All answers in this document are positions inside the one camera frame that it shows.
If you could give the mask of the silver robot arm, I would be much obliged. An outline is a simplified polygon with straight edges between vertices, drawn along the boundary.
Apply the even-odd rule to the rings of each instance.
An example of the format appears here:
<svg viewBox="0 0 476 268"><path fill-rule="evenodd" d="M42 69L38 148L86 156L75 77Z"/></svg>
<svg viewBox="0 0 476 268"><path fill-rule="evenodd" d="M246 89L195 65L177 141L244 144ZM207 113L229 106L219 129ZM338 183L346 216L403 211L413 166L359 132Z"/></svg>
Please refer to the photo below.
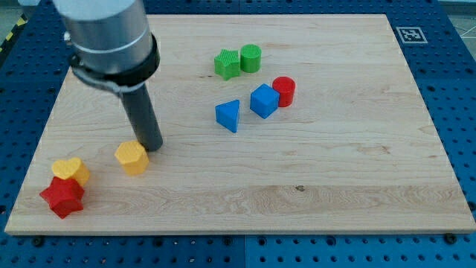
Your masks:
<svg viewBox="0 0 476 268"><path fill-rule="evenodd" d="M157 70L160 54L141 0L53 0L74 49L73 73L116 95L132 92Z"/></svg>

